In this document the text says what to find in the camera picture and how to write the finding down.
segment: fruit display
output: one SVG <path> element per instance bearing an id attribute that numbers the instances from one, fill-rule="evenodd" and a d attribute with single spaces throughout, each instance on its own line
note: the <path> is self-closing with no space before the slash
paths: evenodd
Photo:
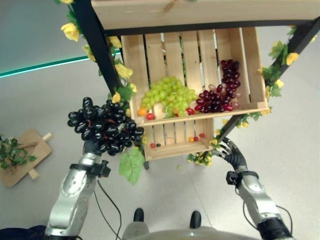
<path id="1" fill-rule="evenodd" d="M 121 153 L 133 143 L 140 144 L 144 134 L 144 129 L 126 116 L 123 102 L 113 103 L 110 99 L 103 106 L 97 106 L 90 97 L 85 97 L 82 108 L 70 112 L 68 117 L 68 126 L 74 127 L 82 140 L 93 140 L 97 149 L 110 156 Z"/>
<path id="2" fill-rule="evenodd" d="M 210 84 L 209 91 L 204 90 L 199 94 L 196 100 L 194 110 L 200 113 L 223 113 L 224 111 L 232 111 L 239 108 L 237 98 L 241 97 L 240 93 L 236 93 L 240 86 L 238 78 L 240 76 L 238 71 L 239 62 L 229 60 L 222 60 L 220 66 L 223 70 L 223 78 L 221 84 L 215 87 Z"/>
<path id="3" fill-rule="evenodd" d="M 161 103 L 168 118 L 174 115 L 186 116 L 190 112 L 187 111 L 189 104 L 197 97 L 194 89 L 184 86 L 175 76 L 165 76 L 158 82 L 152 83 L 150 90 L 144 93 L 137 114 L 141 116 L 144 113 L 143 109 L 149 111 L 155 104 Z"/>

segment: dark grape bunch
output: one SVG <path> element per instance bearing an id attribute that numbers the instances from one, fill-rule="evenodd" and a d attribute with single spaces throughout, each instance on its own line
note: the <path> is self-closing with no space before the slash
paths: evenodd
<path id="1" fill-rule="evenodd" d="M 209 85 L 209 90 L 204 90 L 199 94 L 196 100 L 195 110 L 201 113 L 222 113 L 224 111 L 232 111 L 239 107 L 237 98 L 241 97 L 240 93 L 236 93 L 240 86 L 238 78 L 240 76 L 238 71 L 239 62 L 229 59 L 222 60 L 220 66 L 223 70 L 223 78 L 221 84 L 215 87 L 213 84 Z"/>
<path id="2" fill-rule="evenodd" d="M 67 124 L 81 134 L 82 140 L 93 140 L 102 153 L 115 156 L 124 147 L 141 144 L 144 134 L 144 129 L 126 116 L 122 106 L 123 103 L 112 103 L 109 99 L 103 106 L 97 106 L 90 97 L 85 97 L 82 108 L 69 113 Z"/>

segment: wooden shelf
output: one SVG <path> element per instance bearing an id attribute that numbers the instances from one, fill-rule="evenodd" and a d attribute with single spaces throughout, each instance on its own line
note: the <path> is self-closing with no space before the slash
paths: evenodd
<path id="1" fill-rule="evenodd" d="M 206 113 L 206 114 L 201 113 L 201 114 L 181 116 L 181 117 L 160 118 L 155 120 L 147 120 L 145 117 L 138 116 L 134 120 L 139 127 L 145 127 L 145 126 L 154 126 L 159 124 L 178 123 L 178 122 L 185 122 L 185 121 L 192 121 L 192 120 L 205 120 L 205 119 L 213 119 L 217 117 L 224 117 L 224 116 L 230 116 L 230 115 L 255 113 L 255 112 L 269 109 L 267 104 L 263 101 L 258 102 L 257 104 L 253 104 L 252 106 L 255 106 L 255 107 L 252 109 L 237 109 L 233 111 Z"/>
<path id="2" fill-rule="evenodd" d="M 108 30 L 319 16 L 319 0 L 92 0 L 91 4 Z"/>
<path id="3" fill-rule="evenodd" d="M 169 144 L 156 148 L 150 148 L 150 146 L 147 146 L 147 149 L 145 149 L 145 160 L 150 161 L 212 150 L 212 146 L 209 146 L 206 142 L 208 142 L 207 139 L 200 139 L 199 141 Z"/>

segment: gray floor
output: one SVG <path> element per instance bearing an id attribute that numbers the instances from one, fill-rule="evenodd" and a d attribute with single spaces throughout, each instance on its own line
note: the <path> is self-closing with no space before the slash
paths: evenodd
<path id="1" fill-rule="evenodd" d="M 285 40 L 288 30 L 258 29 L 265 66 L 271 62 L 267 56 L 272 43 Z M 249 168 L 258 172 L 268 194 L 290 210 L 293 235 L 306 240 L 320 238 L 319 54 L 317 39 L 282 76 L 285 86 L 282 97 L 270 102 L 272 114 L 229 135 Z M 52 154 L 36 168 L 41 174 L 37 181 L 25 177 L 12 188 L 0 184 L 0 229 L 47 223 L 60 182 L 81 155 L 81 139 L 67 127 L 67 114 L 80 108 L 84 96 L 103 104 L 107 94 L 97 66 L 89 61 L 0 79 L 0 132 L 17 137 L 36 128 L 42 135 L 51 132 L 54 136 L 49 141 Z M 215 125 L 219 127 L 221 120 L 216 119 Z M 213 165 L 205 168 L 188 164 L 186 156 L 157 160 L 149 171 L 141 172 L 136 186 L 118 175 L 118 164 L 118 157 L 110 159 L 110 177 L 101 182 L 121 209 L 124 226 L 132 221 L 137 207 L 144 209 L 151 231 L 186 228 L 191 212 L 199 210 L 205 226 L 259 238 L 243 217 L 241 199 L 225 182 L 231 168 L 224 161 L 215 158 Z M 117 228 L 117 212 L 100 190 L 97 194 L 107 219 Z M 280 212 L 289 225 L 287 215 Z M 114 238 L 94 198 L 80 235 L 84 240 Z"/>

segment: wooden slat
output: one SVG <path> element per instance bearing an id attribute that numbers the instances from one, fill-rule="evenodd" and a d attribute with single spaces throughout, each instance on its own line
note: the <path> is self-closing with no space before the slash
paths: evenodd
<path id="1" fill-rule="evenodd" d="M 261 67 L 258 39 L 255 27 L 243 27 L 242 37 L 248 72 L 251 102 L 266 101 L 265 81 L 257 72 Z"/>
<path id="2" fill-rule="evenodd" d="M 205 138 L 209 141 L 214 136 L 214 119 L 208 118 L 203 121 Z"/>
<path id="3" fill-rule="evenodd" d="M 222 60 L 231 59 L 232 56 L 231 56 L 228 29 L 216 29 L 215 38 L 216 38 L 219 62 L 221 62 Z M 220 70 L 220 76 L 222 78 L 223 71 L 221 66 L 219 67 L 219 70 Z"/>
<path id="4" fill-rule="evenodd" d="M 196 94 L 202 92 L 200 60 L 196 31 L 184 31 L 181 33 L 183 45 L 183 57 L 186 75 L 186 85 L 194 89 Z M 195 136 L 195 121 L 185 122 L 185 139 Z"/>
<path id="5" fill-rule="evenodd" d="M 137 116 L 137 108 L 140 107 L 141 98 L 149 90 L 144 40 L 142 35 L 130 35 L 122 36 L 121 42 L 124 63 L 133 71 L 130 81 L 138 90 L 130 101 L 131 118 L 139 124 L 144 121 L 144 117 Z M 152 127 L 144 127 L 144 135 L 147 137 L 148 145 L 155 142 Z"/>
<path id="6" fill-rule="evenodd" d="M 240 104 L 247 104 L 250 102 L 249 100 L 249 87 L 248 87 L 248 78 L 245 68 L 245 56 L 244 56 L 244 49 L 241 45 L 242 35 L 240 32 L 240 28 L 229 28 L 229 41 L 230 41 L 230 49 L 232 60 L 238 61 L 239 69 L 238 72 L 240 73 L 240 77 L 238 78 L 241 85 L 236 89 L 238 93 L 242 94 L 242 97 L 238 99 Z"/>
<path id="7" fill-rule="evenodd" d="M 164 62 L 164 54 L 162 49 L 160 33 L 145 35 L 146 54 L 148 59 L 148 69 L 150 82 L 155 83 L 166 75 Z M 156 119 L 162 119 L 165 113 L 160 103 L 153 106 L 153 114 Z M 165 144 L 164 127 L 163 125 L 155 125 L 153 127 L 155 144 Z"/>
<path id="8" fill-rule="evenodd" d="M 224 111 L 224 112 L 217 112 L 217 113 L 195 114 L 195 115 L 189 115 L 189 116 L 156 119 L 156 120 L 150 120 L 150 121 L 145 121 L 143 123 L 140 123 L 139 126 L 141 127 L 155 126 L 159 124 L 178 123 L 178 122 L 184 122 L 189 120 L 212 119 L 212 118 L 224 117 L 224 116 L 249 114 L 249 113 L 255 113 L 255 112 L 267 110 L 268 107 L 266 107 L 265 105 L 266 103 L 264 101 L 252 102 L 252 103 L 245 104 L 245 106 L 248 107 L 246 109 L 237 109 L 233 111 Z"/>
<path id="9" fill-rule="evenodd" d="M 219 84 L 217 74 L 217 56 L 213 40 L 213 30 L 198 31 L 201 61 L 203 65 L 203 76 L 205 88 L 208 89 L 209 84 L 217 86 Z"/>
<path id="10" fill-rule="evenodd" d="M 175 76 L 185 84 L 179 33 L 164 33 L 164 47 L 169 76 Z M 185 124 L 183 122 L 177 122 L 175 126 L 173 123 L 171 125 L 166 124 L 164 128 L 165 144 L 185 142 Z"/>
<path id="11" fill-rule="evenodd" d="M 319 16 L 319 0 L 92 0 L 91 4 L 104 29 Z"/>
<path id="12" fill-rule="evenodd" d="M 150 160 L 179 156 L 196 152 L 212 150 L 211 146 L 205 145 L 201 140 L 196 142 L 176 143 L 149 149 Z"/>

